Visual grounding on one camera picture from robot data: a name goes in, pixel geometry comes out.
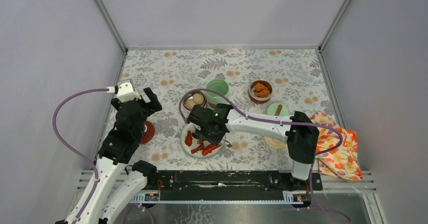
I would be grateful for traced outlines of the black tongs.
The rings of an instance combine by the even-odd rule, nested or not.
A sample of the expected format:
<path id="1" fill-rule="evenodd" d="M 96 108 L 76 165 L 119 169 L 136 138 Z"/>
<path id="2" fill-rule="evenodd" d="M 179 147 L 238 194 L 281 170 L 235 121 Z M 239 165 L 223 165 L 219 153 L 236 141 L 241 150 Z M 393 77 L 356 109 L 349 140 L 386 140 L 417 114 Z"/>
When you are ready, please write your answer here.
<path id="1" fill-rule="evenodd" d="M 227 146 L 227 147 L 229 147 L 229 148 L 231 148 L 231 147 L 232 147 L 232 144 L 231 144 L 228 140 L 226 140 L 226 139 L 223 139 L 223 140 L 221 141 L 221 144 L 222 144 L 222 145 L 224 145 L 224 146 Z"/>

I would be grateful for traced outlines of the rice ball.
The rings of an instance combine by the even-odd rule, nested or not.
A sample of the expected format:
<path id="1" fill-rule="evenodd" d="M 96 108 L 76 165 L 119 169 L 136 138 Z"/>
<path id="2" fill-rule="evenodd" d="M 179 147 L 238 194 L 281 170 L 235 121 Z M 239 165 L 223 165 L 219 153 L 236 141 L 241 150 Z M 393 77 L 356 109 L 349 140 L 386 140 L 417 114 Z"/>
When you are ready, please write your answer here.
<path id="1" fill-rule="evenodd" d="M 202 105 L 205 101 L 204 95 L 202 93 L 194 93 L 192 99 L 198 104 Z"/>
<path id="2" fill-rule="evenodd" d="M 186 108 L 186 109 L 188 109 L 188 110 L 192 110 L 192 109 L 193 109 L 193 107 L 194 107 L 195 105 L 197 105 L 197 103 L 196 103 L 192 98 L 187 99 L 187 100 L 184 102 L 184 106 L 185 106 L 185 108 Z"/>

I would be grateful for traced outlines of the green cylindrical container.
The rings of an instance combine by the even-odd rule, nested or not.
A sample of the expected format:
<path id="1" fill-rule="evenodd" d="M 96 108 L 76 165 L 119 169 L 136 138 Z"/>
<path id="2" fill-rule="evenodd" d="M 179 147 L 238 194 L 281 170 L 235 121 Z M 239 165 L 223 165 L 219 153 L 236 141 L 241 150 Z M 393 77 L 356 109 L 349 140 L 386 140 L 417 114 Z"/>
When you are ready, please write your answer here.
<path id="1" fill-rule="evenodd" d="M 205 92 L 208 108 L 214 109 L 219 103 L 228 104 L 222 97 L 222 95 L 229 97 L 229 85 L 225 80 L 219 78 L 213 79 L 207 83 L 206 89 L 213 90 L 213 92 Z"/>

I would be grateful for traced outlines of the fried chicken piece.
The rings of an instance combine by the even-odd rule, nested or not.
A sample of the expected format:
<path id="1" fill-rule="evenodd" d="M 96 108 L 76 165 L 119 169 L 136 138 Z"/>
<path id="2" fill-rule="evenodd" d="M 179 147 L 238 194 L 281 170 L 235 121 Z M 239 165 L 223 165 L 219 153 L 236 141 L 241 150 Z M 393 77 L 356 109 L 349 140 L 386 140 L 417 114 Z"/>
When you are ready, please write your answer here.
<path id="1" fill-rule="evenodd" d="M 263 85 L 263 84 L 261 84 L 261 83 L 256 83 L 256 84 L 254 85 L 254 87 L 253 87 L 253 91 L 254 91 L 254 93 L 257 93 L 257 92 L 259 92 L 259 91 L 261 91 L 261 90 L 263 90 L 263 89 L 266 89 L 266 86 L 265 86 L 265 85 Z"/>
<path id="2" fill-rule="evenodd" d="M 260 98 L 267 98 L 270 96 L 270 91 L 268 88 L 266 88 L 266 89 L 263 89 L 263 90 L 257 92 L 256 95 L 257 95 L 257 97 L 260 97 Z"/>

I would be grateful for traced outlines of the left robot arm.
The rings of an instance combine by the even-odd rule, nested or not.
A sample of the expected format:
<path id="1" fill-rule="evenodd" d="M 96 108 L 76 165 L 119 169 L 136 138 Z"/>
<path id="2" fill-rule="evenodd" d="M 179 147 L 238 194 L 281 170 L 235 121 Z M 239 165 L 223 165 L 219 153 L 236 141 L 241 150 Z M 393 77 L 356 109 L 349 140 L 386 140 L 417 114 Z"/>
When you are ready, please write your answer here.
<path id="1" fill-rule="evenodd" d="M 116 121 L 96 161 L 89 162 L 93 174 L 80 200 L 60 223 L 114 223 L 140 190 L 159 187 L 156 167 L 140 160 L 132 165 L 125 181 L 112 190 L 144 137 L 147 118 L 162 110 L 157 95 L 149 87 L 145 88 L 144 93 L 150 100 L 146 102 L 130 83 L 108 87 L 104 91 L 116 94 L 111 100 L 117 110 Z"/>

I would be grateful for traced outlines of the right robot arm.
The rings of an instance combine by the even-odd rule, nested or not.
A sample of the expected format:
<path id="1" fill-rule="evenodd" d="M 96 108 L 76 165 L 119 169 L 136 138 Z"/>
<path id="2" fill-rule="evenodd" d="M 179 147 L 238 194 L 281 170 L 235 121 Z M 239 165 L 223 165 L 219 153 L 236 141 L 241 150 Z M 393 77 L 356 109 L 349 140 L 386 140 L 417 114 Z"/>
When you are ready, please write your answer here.
<path id="1" fill-rule="evenodd" d="M 305 113 L 297 111 L 292 116 L 251 115 L 220 103 L 214 109 L 195 106 L 185 120 L 196 126 L 197 137 L 213 145 L 219 145 L 227 133 L 250 133 L 285 143 L 292 159 L 290 185 L 301 190 L 309 184 L 319 130 Z"/>

